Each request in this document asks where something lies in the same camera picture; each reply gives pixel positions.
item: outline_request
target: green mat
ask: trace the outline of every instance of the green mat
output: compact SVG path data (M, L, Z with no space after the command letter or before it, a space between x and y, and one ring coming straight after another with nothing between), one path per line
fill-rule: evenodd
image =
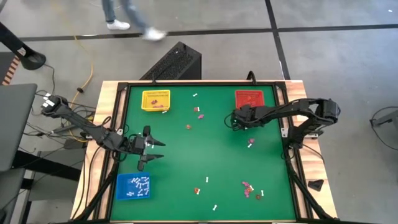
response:
M144 90L170 90L167 113L141 109ZM165 157L149 162L150 198L113 202L111 220L295 220L294 206L278 122L264 128L232 131L224 118L235 108L235 90L262 90L275 106L271 86L134 86L128 103L126 136L150 125L152 136L166 144L148 149ZM200 112L193 108L199 106ZM248 148L248 139L256 141ZM119 174L137 172L130 155ZM254 188L244 195L246 181ZM194 193L198 187L199 195ZM256 194L264 196L256 199Z

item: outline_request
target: person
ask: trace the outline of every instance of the person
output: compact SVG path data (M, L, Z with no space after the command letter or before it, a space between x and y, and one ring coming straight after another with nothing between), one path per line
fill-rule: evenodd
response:
M109 30L127 30L130 28L130 24L127 22L121 22L116 19L114 15L114 0L102 0L102 7L105 13L106 26ZM161 30L157 30L154 27L148 26L142 17L139 15L137 8L131 0L120 0L121 6L129 17L130 21L136 25L142 32L142 38L145 40L158 41L163 39L167 33Z

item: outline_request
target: red small object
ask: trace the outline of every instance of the red small object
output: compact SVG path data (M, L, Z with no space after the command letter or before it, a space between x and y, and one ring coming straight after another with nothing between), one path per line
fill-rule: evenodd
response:
M264 95L261 90L236 90L235 91L236 109L243 105L264 106Z

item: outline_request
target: wooden table edge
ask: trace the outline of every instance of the wooden table edge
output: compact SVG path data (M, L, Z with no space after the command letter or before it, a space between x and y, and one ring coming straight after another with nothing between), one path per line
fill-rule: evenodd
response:
M94 118L94 123L95 124L101 124L102 121L105 119L107 116L111 116L113 112L113 107L114 107L114 101L116 99L116 92L117 92L117 87L118 83L151 83L152 81L150 80L116 80L116 81L104 81L103 85L101 87L101 92L99 94L98 98L98 104L97 104L97 109L95 113L95 118ZM252 82L251 80L158 80L156 81L157 83L223 83L223 82L230 82L230 83L249 83ZM287 96L289 101L295 100L297 98L306 98L307 95L305 93L304 89L304 84L302 80L258 80L258 82L284 82L286 84L287 88ZM123 91L123 96L121 97L121 102L119 104L119 111L118 111L118 116L117 116L117 121L116 121L116 127L119 127L120 122L121 122L121 113L123 110L123 105L124 105L124 95L126 94L125 91ZM282 96L278 94L279 100L281 101ZM294 125L299 125L300 123L305 121L305 118L302 116L295 116L293 118L294 120ZM320 147L319 143L317 140L304 140L304 144L309 145L316 151L320 152ZM90 161L93 158L93 154L95 150L97 149L98 145L94 141L90 141L87 146L86 150L86 161L85 161L85 176L83 176L83 172L81 172L80 175L80 180L78 184L78 188L76 190L76 195L75 195L75 200L72 208L72 214L75 213L76 209L78 208L78 204L80 203L80 198L81 194L83 193L83 200L81 201L80 208L78 209L76 216L79 216L79 214L83 211L84 209L84 204L85 204L85 198L86 198L86 188L87 188L87 182L88 182L88 166L90 164ZM323 207L323 209L331 216L337 217L336 210L335 210L335 205L333 202L333 197L331 196L331 191L330 191L330 186L328 183L328 178L326 175L326 170L325 166L322 163L322 160L315 155L314 153L311 153L311 151L308 150L300 150L300 155L302 157L302 164L303 164L303 169L304 169L304 174L306 180L317 180L317 179L323 179L325 182L323 184L322 190L320 192L316 192L312 189L310 189L311 194L314 196L314 198L317 200L317 202ZM93 196L98 190L98 184L100 180L100 174L102 170L102 165L103 165L103 160L104 160L104 150L99 150L97 153L95 160L93 161L93 167L91 169L91 180L90 180L90 190L88 192L88 201L91 201ZM85 191L82 192L83 188L83 178L85 178ZM298 204L300 208L300 214L302 217L307 217L307 214L305 213L305 206L303 202L303 197L300 192L300 190L297 188L297 196L298 196ZM109 194L109 188L108 190L104 193L102 201L101 201L101 208L100 208L100 213L99 217L104 218L105 213L106 213L106 204L108 202L108 194Z

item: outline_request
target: black stand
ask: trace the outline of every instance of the black stand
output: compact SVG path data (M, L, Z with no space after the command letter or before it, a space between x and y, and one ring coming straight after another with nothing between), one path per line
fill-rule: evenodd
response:
M382 116L381 118L378 119L372 119L370 120L372 126L379 126L384 123L393 123L396 129L398 129L398 110L394 111L392 113L389 113L387 115Z
M12 166L14 168L23 167L28 170L50 175L54 173L55 170L62 170L60 172L54 173L54 176L74 181L79 181L80 178L80 170L78 169L68 167L66 165L47 159L41 159L40 157L22 151L16 152Z
M0 42L10 49L28 70L36 70L45 63L45 56L18 39L4 24L0 22Z

